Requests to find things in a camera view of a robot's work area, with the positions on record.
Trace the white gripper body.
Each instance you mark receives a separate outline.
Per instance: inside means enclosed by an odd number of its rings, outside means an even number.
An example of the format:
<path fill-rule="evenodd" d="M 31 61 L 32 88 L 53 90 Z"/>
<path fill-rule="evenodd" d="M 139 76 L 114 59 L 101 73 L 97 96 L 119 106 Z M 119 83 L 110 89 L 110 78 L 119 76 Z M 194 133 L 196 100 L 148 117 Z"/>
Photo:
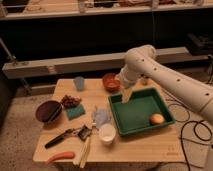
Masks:
<path fill-rule="evenodd" d="M 124 88 L 134 86 L 139 77 L 140 77 L 139 73 L 129 69 L 128 67 L 123 67 L 120 73 L 118 74 L 120 83 Z"/>

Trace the yellow gripper fingers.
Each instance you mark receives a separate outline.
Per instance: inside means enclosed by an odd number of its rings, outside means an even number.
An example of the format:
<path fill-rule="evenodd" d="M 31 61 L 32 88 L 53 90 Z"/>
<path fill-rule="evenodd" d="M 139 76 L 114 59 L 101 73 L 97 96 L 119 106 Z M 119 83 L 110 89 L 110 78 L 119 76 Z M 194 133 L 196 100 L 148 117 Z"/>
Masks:
<path fill-rule="evenodd" d="M 122 102 L 127 103 L 132 95 L 132 88 L 124 88 L 122 90 Z"/>

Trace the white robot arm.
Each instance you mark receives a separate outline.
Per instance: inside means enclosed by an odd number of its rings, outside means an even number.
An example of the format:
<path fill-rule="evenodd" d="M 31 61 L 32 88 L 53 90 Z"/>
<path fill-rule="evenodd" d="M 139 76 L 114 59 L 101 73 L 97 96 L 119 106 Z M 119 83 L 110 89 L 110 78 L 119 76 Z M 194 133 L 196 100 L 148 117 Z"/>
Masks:
<path fill-rule="evenodd" d="M 125 65 L 118 74 L 122 86 L 132 87 L 145 75 L 213 125 L 213 87 L 159 64 L 155 57 L 152 45 L 128 50 Z"/>

